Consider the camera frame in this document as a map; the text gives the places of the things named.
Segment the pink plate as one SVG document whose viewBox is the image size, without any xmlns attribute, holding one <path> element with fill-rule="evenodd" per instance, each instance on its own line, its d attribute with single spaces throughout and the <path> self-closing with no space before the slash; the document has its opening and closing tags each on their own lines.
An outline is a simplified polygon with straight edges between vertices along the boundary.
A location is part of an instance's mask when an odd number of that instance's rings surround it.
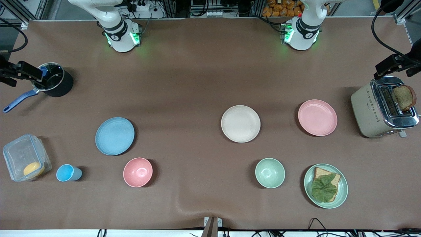
<svg viewBox="0 0 421 237">
<path fill-rule="evenodd" d="M 338 123 L 334 108 L 318 99 L 302 103 L 298 111 L 298 120 L 301 127 L 314 136 L 327 136 L 333 133 Z"/>
</svg>

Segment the blue plate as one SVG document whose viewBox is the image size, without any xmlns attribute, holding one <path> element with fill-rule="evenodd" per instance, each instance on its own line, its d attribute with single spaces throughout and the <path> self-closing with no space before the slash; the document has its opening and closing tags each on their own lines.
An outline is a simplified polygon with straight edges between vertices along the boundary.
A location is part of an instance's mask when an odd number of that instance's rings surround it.
<svg viewBox="0 0 421 237">
<path fill-rule="evenodd" d="M 109 156 L 120 155 L 135 140 L 135 128 L 126 118 L 114 117 L 102 123 L 96 131 L 95 143 L 97 149 Z"/>
</svg>

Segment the brown toast slice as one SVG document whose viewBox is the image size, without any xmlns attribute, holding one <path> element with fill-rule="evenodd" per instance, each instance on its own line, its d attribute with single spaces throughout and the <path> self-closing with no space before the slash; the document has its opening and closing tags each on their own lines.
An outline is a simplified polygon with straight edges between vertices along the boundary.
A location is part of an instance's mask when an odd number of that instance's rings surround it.
<svg viewBox="0 0 421 237">
<path fill-rule="evenodd" d="M 401 85 L 393 89 L 394 96 L 401 111 L 406 112 L 417 102 L 417 97 L 414 89 L 407 85 Z"/>
</svg>

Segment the beige chrome toaster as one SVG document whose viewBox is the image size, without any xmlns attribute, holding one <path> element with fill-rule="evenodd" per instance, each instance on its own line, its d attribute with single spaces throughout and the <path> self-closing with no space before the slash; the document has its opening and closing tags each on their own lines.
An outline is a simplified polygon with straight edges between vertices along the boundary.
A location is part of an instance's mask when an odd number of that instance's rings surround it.
<svg viewBox="0 0 421 237">
<path fill-rule="evenodd" d="M 367 138 L 381 138 L 417 126 L 420 117 L 414 106 L 403 111 L 394 93 L 404 82 L 393 76 L 373 79 L 351 96 L 351 104 L 361 133 Z"/>
</svg>

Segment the clear plastic food container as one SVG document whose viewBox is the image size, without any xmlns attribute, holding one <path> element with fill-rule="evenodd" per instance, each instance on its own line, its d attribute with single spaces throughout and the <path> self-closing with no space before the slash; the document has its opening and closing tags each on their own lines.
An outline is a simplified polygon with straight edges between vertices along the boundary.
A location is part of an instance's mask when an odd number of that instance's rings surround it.
<svg viewBox="0 0 421 237">
<path fill-rule="evenodd" d="M 23 170 L 30 163 L 39 162 L 44 164 L 44 173 L 50 171 L 52 168 L 51 161 L 46 153 L 42 141 L 31 134 L 25 134 L 6 144 L 3 148 L 3 156 L 5 158 L 10 177 L 15 182 L 30 181 L 39 176 L 24 176 Z"/>
</svg>

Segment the yellow round food piece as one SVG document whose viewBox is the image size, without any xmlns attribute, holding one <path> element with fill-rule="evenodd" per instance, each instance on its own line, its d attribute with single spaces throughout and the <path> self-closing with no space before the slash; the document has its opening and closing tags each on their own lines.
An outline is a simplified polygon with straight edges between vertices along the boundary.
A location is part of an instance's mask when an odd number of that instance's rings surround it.
<svg viewBox="0 0 421 237">
<path fill-rule="evenodd" d="M 23 170 L 25 177 L 36 177 L 43 174 L 45 171 L 45 165 L 39 162 L 33 162 L 28 165 Z"/>
</svg>

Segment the blue cup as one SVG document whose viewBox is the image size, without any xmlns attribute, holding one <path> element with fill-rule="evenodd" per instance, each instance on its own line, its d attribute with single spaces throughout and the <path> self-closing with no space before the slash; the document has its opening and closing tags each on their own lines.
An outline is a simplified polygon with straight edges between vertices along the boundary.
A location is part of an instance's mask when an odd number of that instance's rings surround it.
<svg viewBox="0 0 421 237">
<path fill-rule="evenodd" d="M 70 164 L 60 166 L 56 173 L 57 180 L 60 182 L 77 181 L 81 176 L 81 169 Z"/>
</svg>

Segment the brown bread slice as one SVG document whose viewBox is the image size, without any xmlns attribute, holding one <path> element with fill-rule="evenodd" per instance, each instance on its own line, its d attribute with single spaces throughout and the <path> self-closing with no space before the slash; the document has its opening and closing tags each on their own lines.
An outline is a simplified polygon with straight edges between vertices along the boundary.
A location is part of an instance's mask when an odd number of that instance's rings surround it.
<svg viewBox="0 0 421 237">
<path fill-rule="evenodd" d="M 315 171 L 314 171 L 314 179 L 315 178 L 317 178 L 317 177 L 319 177 L 319 176 L 321 176 L 321 175 L 324 175 L 324 174 L 332 174 L 333 172 L 331 172 L 331 171 L 327 171 L 327 170 L 325 170 L 325 169 L 322 169 L 322 168 L 315 168 Z M 334 180 L 332 180 L 332 184 L 333 185 L 335 185 L 337 188 L 338 188 L 338 186 L 339 186 L 339 182 L 340 182 L 340 180 L 341 180 L 341 175 L 340 174 L 337 174 L 337 173 L 334 173 L 334 174 L 336 174 L 336 176 L 335 176 L 335 178 L 334 178 Z M 331 202 L 333 202 L 334 200 L 335 200 L 335 197 L 336 197 L 336 195 L 337 195 L 337 193 L 335 194 L 335 196 L 331 199 Z"/>
</svg>

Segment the white power strip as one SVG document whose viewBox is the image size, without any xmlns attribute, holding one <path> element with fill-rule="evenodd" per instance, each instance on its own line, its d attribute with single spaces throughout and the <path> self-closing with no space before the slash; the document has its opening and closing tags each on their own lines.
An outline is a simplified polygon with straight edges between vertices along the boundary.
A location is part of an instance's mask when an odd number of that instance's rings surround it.
<svg viewBox="0 0 421 237">
<path fill-rule="evenodd" d="M 126 6 L 131 13 L 149 12 L 150 4 L 146 0 L 126 0 Z"/>
</svg>

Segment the green plate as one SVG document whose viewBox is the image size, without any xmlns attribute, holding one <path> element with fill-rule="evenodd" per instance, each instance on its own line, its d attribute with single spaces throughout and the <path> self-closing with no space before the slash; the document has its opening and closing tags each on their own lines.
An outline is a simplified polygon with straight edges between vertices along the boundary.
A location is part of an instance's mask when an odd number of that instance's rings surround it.
<svg viewBox="0 0 421 237">
<path fill-rule="evenodd" d="M 341 176 L 338 182 L 338 194 L 335 196 L 334 200 L 331 202 L 323 203 L 320 201 L 316 201 L 316 199 L 314 199 L 313 196 L 311 195 L 311 192 L 310 192 L 311 183 L 312 183 L 313 178 L 315 177 L 316 168 L 321 168 L 326 171 L 332 171 L 333 173 Z M 343 173 L 339 169 L 337 169 L 336 167 L 330 164 L 316 164 L 308 168 L 305 171 L 303 184 L 304 184 L 304 189 L 306 191 L 308 198 L 317 206 L 321 208 L 325 208 L 325 209 L 334 209 L 341 206 L 346 201 L 346 198 L 348 195 L 348 183 L 346 181 L 346 178 L 344 177 Z"/>
</svg>

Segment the green lettuce leaf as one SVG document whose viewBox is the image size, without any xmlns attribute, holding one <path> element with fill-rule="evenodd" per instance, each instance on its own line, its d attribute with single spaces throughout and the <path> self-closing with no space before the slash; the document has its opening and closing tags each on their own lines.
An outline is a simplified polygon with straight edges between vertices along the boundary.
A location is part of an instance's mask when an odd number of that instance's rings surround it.
<svg viewBox="0 0 421 237">
<path fill-rule="evenodd" d="M 320 202 L 331 202 L 331 199 L 338 192 L 338 188 L 332 184 L 336 174 L 324 174 L 315 178 L 311 185 L 313 198 Z"/>
</svg>

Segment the pink bowl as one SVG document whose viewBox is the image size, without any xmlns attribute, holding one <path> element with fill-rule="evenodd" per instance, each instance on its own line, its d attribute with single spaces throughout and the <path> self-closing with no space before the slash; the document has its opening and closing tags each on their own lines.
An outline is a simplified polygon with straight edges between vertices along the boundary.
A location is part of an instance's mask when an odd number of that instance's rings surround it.
<svg viewBox="0 0 421 237">
<path fill-rule="evenodd" d="M 134 188 L 143 187 L 152 178 L 153 167 L 145 158 L 131 159 L 124 167 L 123 179 L 125 183 Z"/>
</svg>

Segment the brown table cover mat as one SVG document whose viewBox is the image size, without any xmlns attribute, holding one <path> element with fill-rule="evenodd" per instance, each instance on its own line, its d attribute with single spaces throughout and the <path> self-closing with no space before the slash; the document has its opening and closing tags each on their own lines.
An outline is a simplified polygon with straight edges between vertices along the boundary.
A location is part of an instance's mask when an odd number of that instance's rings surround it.
<svg viewBox="0 0 421 237">
<path fill-rule="evenodd" d="M 256 18 L 153 20 L 128 53 L 110 48 L 93 21 L 31 22 L 27 46 L 10 61 L 59 63 L 75 82 L 65 96 L 40 94 L 7 114 L 2 109 L 31 85 L 0 85 L 0 229 L 196 228 L 212 216 L 234 229 L 304 229 L 312 218 L 330 229 L 421 228 L 421 124 L 406 138 L 367 139 L 353 114 L 351 95 L 391 55 L 371 22 L 327 18 L 316 43 L 295 51 Z M 334 108 L 333 133 L 314 136 L 299 124 L 299 107 L 311 99 Z M 222 132 L 223 113 L 236 105 L 260 117 L 250 142 Z M 133 124 L 135 140 L 109 156 L 95 136 L 114 117 Z M 42 141 L 52 168 L 15 182 L 3 148 L 25 134 Z M 122 174 L 138 157 L 153 174 L 134 188 Z M 285 168 L 273 189 L 255 177 L 268 157 Z M 64 164 L 80 168 L 81 178 L 58 181 Z M 308 198 L 305 171 L 316 164 L 346 178 L 341 206 Z"/>
</svg>

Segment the green bowl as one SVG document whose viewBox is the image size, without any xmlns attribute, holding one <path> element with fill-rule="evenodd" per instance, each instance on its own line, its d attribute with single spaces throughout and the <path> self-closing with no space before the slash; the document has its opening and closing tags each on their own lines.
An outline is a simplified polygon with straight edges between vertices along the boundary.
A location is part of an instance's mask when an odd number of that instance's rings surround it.
<svg viewBox="0 0 421 237">
<path fill-rule="evenodd" d="M 268 157 L 257 163 L 255 177 L 263 187 L 268 189 L 277 188 L 285 180 L 285 168 L 280 161 Z"/>
</svg>

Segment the beige plate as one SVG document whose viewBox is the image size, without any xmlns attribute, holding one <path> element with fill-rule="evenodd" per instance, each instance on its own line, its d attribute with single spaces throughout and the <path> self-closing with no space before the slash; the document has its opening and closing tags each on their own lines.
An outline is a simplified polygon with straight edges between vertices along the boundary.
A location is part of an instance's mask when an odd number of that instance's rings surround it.
<svg viewBox="0 0 421 237">
<path fill-rule="evenodd" d="M 221 117 L 223 134 L 236 143 L 247 143 L 260 132 L 260 117 L 254 109 L 245 105 L 236 105 L 227 109 Z"/>
</svg>

